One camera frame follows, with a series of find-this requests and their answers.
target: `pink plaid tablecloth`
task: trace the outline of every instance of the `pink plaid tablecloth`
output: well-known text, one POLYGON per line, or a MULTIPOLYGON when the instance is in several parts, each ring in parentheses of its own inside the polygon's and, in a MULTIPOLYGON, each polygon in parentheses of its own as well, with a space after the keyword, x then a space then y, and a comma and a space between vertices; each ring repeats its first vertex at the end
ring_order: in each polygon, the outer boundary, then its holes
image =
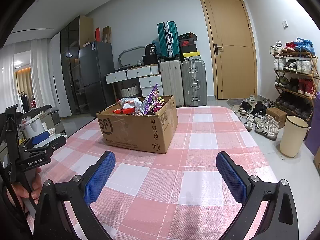
MULTIPOLYGON (((110 150, 116 167, 91 208, 113 239, 219 239, 241 208, 215 164, 226 151, 249 175, 277 182, 236 115, 218 106, 178 108, 178 126, 166 154, 108 146, 97 119, 55 151, 43 166, 42 179, 69 181, 83 174, 110 150)), ((266 204, 247 234, 258 228, 266 204)), ((69 203, 67 209, 78 236, 81 228, 69 203)))

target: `refrigerator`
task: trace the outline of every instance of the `refrigerator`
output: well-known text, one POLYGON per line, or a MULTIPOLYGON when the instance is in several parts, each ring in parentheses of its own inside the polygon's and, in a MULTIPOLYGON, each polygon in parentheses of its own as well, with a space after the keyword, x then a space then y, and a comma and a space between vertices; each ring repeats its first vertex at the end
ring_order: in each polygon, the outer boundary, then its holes
POLYGON ((95 41, 79 50, 81 77, 92 116, 116 102, 106 75, 115 71, 110 43, 95 41))

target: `ceiling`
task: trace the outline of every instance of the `ceiling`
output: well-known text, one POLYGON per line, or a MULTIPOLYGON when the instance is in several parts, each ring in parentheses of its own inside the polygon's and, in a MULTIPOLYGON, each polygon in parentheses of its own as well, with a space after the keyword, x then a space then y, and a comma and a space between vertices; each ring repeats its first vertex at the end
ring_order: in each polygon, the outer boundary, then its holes
POLYGON ((5 44, 52 38, 78 15, 86 15, 108 1, 110 0, 37 0, 16 24, 5 44), (44 30, 22 31, 40 28, 44 30))
POLYGON ((14 54, 14 68, 20 69, 25 65, 30 65, 31 62, 31 51, 25 51, 21 53, 14 54))

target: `cream trash can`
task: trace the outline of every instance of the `cream trash can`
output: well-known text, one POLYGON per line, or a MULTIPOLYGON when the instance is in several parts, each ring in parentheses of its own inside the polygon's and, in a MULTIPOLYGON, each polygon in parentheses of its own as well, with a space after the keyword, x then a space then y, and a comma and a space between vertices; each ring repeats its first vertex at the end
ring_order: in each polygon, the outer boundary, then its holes
POLYGON ((289 157, 295 157, 303 143, 309 125, 299 117, 287 116, 284 132, 280 143, 280 152, 289 157))

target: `drawer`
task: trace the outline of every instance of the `drawer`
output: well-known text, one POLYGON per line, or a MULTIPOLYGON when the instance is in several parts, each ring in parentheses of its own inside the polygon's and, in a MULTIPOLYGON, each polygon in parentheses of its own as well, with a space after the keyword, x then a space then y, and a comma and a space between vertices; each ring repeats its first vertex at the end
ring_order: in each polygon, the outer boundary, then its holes
POLYGON ((119 72, 114 72, 106 75, 106 79, 107 79, 107 84, 110 84, 110 83, 126 80, 127 76, 125 74, 125 70, 122 70, 119 72))
POLYGON ((159 74, 159 66, 158 66, 158 64, 150 66, 150 69, 151 69, 151 75, 159 74))
POLYGON ((144 76, 149 76, 149 75, 151 75, 150 66, 133 68, 133 69, 127 70, 128 79, 137 78, 137 77, 144 77, 144 76))
MULTIPOLYGON (((158 91, 159 91, 159 95, 163 96, 162 86, 157 86, 157 88, 158 88, 158 91)), ((142 96, 143 97, 147 97, 152 89, 153 89, 153 87, 141 88, 142 96)))
POLYGON ((140 87, 154 87, 156 84, 162 86, 161 75, 139 78, 140 87))

